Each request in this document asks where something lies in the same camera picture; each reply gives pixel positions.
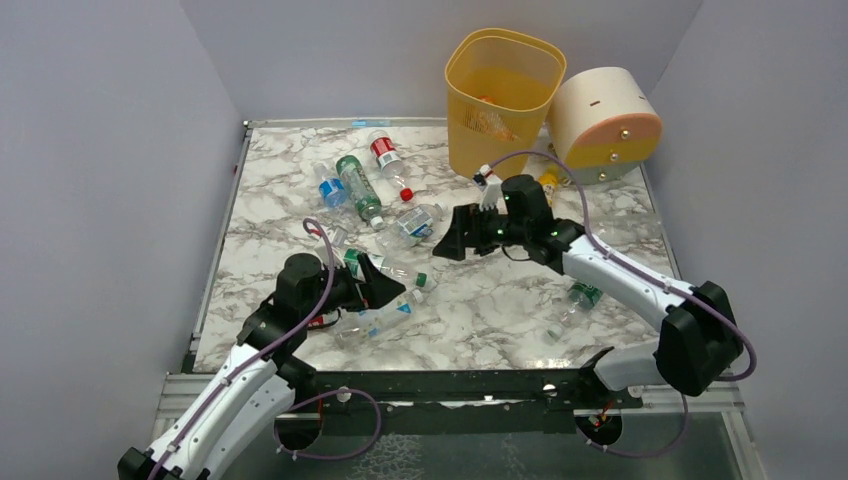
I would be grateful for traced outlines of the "yellow juice bottle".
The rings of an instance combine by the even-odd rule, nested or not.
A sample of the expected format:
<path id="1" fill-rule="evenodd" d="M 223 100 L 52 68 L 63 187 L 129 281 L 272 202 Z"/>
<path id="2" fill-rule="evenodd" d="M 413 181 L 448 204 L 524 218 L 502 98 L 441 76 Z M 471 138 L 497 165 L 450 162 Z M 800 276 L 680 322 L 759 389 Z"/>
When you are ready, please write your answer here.
<path id="1" fill-rule="evenodd" d="M 556 191 L 560 185 L 558 170 L 555 168 L 548 168 L 537 178 L 537 181 L 542 187 L 548 205 L 553 207 Z"/>

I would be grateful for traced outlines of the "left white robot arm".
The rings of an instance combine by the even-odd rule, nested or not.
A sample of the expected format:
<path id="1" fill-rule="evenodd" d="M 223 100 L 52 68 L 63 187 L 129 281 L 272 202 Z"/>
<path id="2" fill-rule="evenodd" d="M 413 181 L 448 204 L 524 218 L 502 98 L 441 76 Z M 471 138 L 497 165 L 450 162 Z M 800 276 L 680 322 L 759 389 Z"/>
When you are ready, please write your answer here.
<path id="1" fill-rule="evenodd" d="M 293 254 L 278 273 L 273 292 L 250 314 L 227 359 L 174 424 L 144 450 L 129 448 L 118 462 L 121 479 L 218 479 L 261 430 L 284 413 L 321 404 L 316 371 L 298 359 L 316 316 L 361 312 L 389 305 L 403 283 L 357 257 L 351 272 L 335 257 L 314 219 L 304 229 L 319 236 L 328 259 Z"/>

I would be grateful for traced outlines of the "green label crushed bottle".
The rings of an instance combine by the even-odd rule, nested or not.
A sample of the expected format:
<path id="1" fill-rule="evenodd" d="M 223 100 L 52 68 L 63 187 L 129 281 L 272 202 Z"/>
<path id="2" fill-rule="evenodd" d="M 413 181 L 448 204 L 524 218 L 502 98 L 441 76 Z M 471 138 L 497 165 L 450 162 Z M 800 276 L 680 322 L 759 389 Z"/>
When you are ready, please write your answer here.
<path id="1" fill-rule="evenodd" d="M 604 292 L 599 288 L 589 283 L 575 281 L 568 289 L 564 314 L 547 327 L 547 336 L 552 340 L 561 339 L 572 323 L 588 316 L 603 295 Z"/>

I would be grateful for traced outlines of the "orange cap juice bottle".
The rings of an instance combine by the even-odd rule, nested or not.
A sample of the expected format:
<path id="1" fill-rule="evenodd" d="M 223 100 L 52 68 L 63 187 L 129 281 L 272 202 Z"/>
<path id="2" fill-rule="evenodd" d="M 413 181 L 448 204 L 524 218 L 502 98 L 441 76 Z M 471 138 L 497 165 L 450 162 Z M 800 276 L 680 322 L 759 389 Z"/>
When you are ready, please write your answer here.
<path id="1" fill-rule="evenodd" d="M 487 109 L 474 110 L 469 120 L 469 128 L 503 142 L 514 142 L 519 139 L 497 112 Z"/>

